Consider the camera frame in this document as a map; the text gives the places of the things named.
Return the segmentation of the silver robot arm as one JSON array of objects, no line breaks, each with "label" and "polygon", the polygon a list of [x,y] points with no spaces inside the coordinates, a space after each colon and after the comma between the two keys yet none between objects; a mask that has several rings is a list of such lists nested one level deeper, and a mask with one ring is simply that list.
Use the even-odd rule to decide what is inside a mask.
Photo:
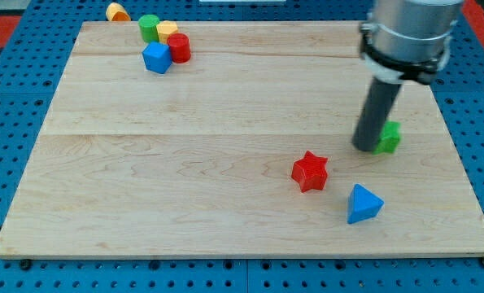
[{"label": "silver robot arm", "polygon": [[430,84],[450,59],[462,0],[376,0],[360,24],[360,56],[379,81]]}]

